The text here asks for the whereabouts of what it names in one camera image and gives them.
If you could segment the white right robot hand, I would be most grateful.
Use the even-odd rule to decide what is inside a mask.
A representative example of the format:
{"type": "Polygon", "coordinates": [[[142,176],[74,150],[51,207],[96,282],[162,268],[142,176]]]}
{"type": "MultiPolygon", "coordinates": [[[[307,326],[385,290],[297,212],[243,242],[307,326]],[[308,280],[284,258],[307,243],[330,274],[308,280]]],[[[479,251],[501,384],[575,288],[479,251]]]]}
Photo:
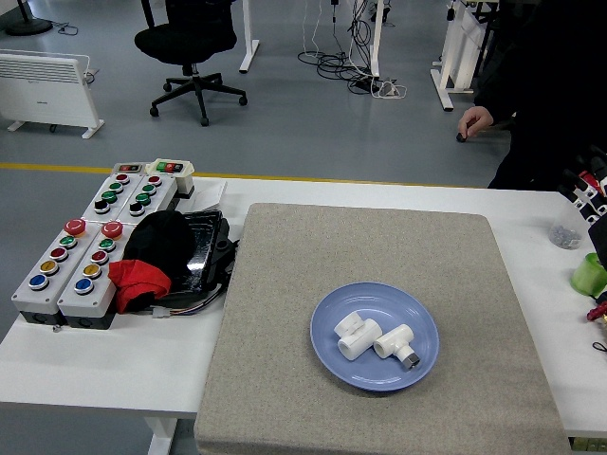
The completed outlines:
{"type": "Polygon", "coordinates": [[[576,157],[580,170],[565,169],[558,192],[563,195],[590,225],[606,220],[606,153],[591,144],[576,157]]]}

